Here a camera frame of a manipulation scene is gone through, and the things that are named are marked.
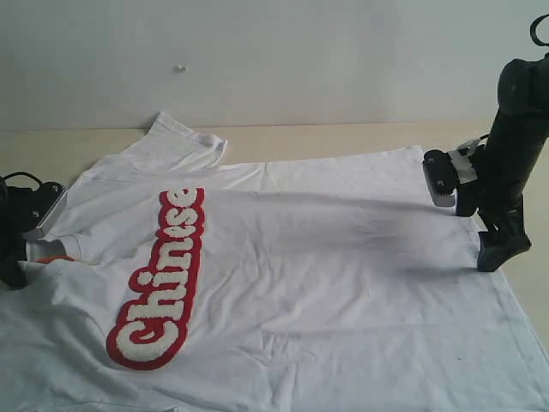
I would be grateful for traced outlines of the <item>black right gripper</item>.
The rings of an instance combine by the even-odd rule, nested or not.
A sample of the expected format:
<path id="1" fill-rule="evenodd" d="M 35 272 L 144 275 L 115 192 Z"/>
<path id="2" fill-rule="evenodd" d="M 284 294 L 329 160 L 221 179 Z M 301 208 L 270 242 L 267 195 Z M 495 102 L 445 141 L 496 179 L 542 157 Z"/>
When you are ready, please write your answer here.
<path id="1" fill-rule="evenodd" d="M 477 270 L 494 272 L 532 245 L 523 212 L 516 209 L 532 172 L 532 154 L 468 145 L 454 151 L 454 168 L 458 177 L 455 213 L 469 217 L 479 211 L 486 230 L 479 232 Z"/>

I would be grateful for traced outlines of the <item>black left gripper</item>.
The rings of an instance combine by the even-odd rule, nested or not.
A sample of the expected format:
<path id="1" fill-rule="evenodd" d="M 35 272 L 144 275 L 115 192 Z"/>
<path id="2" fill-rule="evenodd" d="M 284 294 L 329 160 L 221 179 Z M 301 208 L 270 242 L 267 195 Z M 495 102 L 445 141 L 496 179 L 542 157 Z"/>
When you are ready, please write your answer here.
<path id="1" fill-rule="evenodd" d="M 10 289 L 27 285 L 20 267 L 20 261 L 27 259 L 24 236 L 34 236 L 42 220 L 39 190 L 14 186 L 1 189 L 1 281 Z"/>

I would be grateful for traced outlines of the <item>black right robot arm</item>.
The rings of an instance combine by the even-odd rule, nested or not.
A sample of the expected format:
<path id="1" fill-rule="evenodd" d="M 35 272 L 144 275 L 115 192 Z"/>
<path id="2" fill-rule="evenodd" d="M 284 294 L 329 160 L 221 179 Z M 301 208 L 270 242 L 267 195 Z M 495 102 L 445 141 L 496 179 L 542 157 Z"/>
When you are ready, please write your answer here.
<path id="1" fill-rule="evenodd" d="M 548 138 L 548 58 L 514 59 L 498 80 L 498 111 L 486 143 L 469 157 L 476 179 L 457 186 L 459 216 L 478 214 L 477 269 L 493 272 L 528 251 L 523 190 Z"/>

